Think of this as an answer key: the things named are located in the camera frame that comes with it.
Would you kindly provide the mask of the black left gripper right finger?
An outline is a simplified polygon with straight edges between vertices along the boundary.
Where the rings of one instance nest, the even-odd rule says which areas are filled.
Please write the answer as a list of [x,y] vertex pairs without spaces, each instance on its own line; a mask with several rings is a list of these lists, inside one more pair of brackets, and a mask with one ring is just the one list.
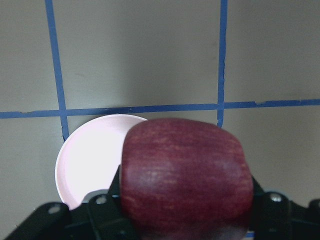
[[318,240],[320,200],[307,207],[278,191],[265,191],[253,177],[253,202],[248,226],[254,240]]

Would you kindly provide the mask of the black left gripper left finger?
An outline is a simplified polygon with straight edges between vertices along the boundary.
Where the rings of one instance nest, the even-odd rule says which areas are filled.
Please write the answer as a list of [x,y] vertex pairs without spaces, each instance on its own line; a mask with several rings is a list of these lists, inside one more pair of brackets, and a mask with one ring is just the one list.
[[7,237],[8,240],[139,240],[141,236],[121,208],[120,170],[109,189],[89,193],[70,210],[62,202],[37,207]]

